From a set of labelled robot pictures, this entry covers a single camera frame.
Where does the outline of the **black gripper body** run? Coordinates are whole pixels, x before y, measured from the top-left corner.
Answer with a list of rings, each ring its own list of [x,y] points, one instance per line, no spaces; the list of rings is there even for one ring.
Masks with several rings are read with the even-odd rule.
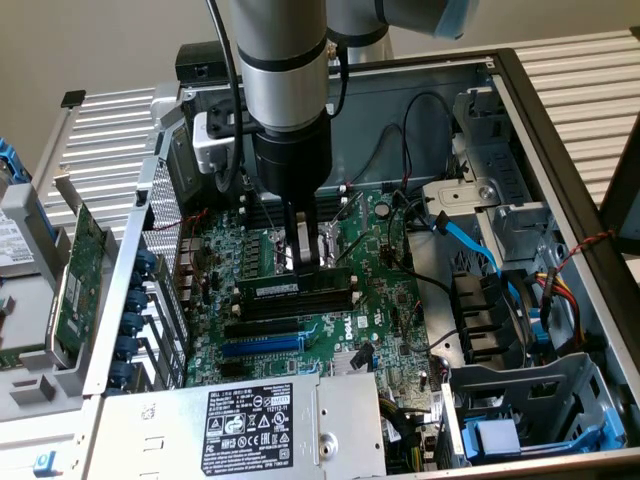
[[[320,115],[291,132],[263,130],[252,136],[262,185],[286,201],[307,201],[332,170],[331,119]]]

